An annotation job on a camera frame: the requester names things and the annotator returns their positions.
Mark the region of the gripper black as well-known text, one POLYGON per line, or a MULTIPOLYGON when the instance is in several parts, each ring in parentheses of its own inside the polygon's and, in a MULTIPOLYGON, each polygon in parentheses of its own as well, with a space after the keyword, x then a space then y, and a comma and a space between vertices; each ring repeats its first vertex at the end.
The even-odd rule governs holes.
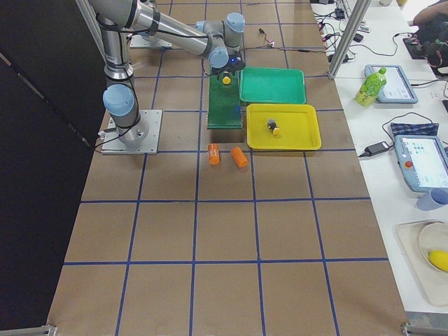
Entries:
POLYGON ((221 73, 228 72, 235 75, 237 71, 241 71, 246 67, 246 63, 241 53, 235 53, 229 56, 227 64, 221 68, 211 68, 212 76, 220 76, 221 73))

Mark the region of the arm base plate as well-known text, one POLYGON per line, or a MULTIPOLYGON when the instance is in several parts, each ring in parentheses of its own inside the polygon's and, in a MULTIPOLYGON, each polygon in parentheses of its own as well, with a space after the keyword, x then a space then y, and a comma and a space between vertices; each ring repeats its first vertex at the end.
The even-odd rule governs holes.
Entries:
POLYGON ((107 129, 101 145, 103 155, 154 155, 158 152, 162 110, 140 110, 140 120, 131 130, 118 138, 117 131, 125 133, 125 129, 116 127, 112 117, 108 120, 107 129))
POLYGON ((130 41, 131 49, 172 49, 170 42, 164 41, 155 36, 142 34, 133 35, 130 41))

